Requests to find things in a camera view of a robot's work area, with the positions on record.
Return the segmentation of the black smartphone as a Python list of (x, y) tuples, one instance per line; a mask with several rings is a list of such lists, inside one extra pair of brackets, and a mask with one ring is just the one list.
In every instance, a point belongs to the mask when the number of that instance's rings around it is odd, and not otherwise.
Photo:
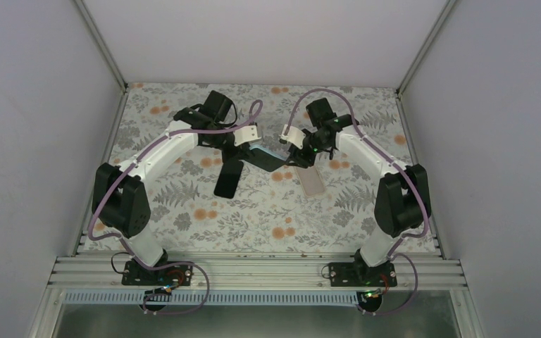
[(213, 194), (225, 199), (235, 197), (242, 175), (244, 164), (242, 161), (231, 160), (222, 165)]

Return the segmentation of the phone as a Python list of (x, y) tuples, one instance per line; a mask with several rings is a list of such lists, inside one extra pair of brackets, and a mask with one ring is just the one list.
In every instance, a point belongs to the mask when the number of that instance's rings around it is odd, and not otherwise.
[(287, 162), (286, 157), (259, 145), (250, 146), (244, 160), (269, 173), (279, 169)]

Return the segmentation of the cream phone case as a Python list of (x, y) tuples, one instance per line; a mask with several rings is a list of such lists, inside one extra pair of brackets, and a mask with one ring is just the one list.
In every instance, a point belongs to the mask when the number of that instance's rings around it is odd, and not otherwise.
[(296, 168), (299, 183), (306, 197), (324, 194), (326, 191), (322, 177), (315, 166)]

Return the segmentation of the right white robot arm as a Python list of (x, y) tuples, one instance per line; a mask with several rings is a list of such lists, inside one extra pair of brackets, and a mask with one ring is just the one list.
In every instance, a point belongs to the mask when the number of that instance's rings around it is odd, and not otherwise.
[(428, 231), (431, 215), (428, 174), (420, 165), (406, 165), (389, 155), (362, 130), (353, 113), (338, 116), (327, 99), (306, 107), (315, 131), (284, 125), (280, 141), (289, 144), (288, 163), (309, 168), (322, 152), (337, 150), (352, 157), (370, 175), (379, 178), (374, 217), (378, 228), (358, 249), (352, 263), (336, 264), (335, 275), (369, 287), (389, 274), (387, 265), (413, 229)]

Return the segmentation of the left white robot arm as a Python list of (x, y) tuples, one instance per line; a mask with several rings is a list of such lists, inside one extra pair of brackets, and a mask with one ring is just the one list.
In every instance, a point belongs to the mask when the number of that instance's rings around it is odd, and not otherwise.
[(198, 146), (227, 152), (224, 162), (239, 159), (250, 143), (260, 139), (256, 118), (263, 102), (255, 100), (245, 122), (227, 124), (223, 118), (234, 107), (226, 95), (212, 91), (205, 102), (179, 110), (165, 130), (129, 159), (101, 164), (92, 193), (88, 237), (97, 242), (117, 239), (130, 256), (123, 273), (126, 283), (163, 284), (176, 264), (149, 227), (151, 207), (147, 194), (174, 161)]

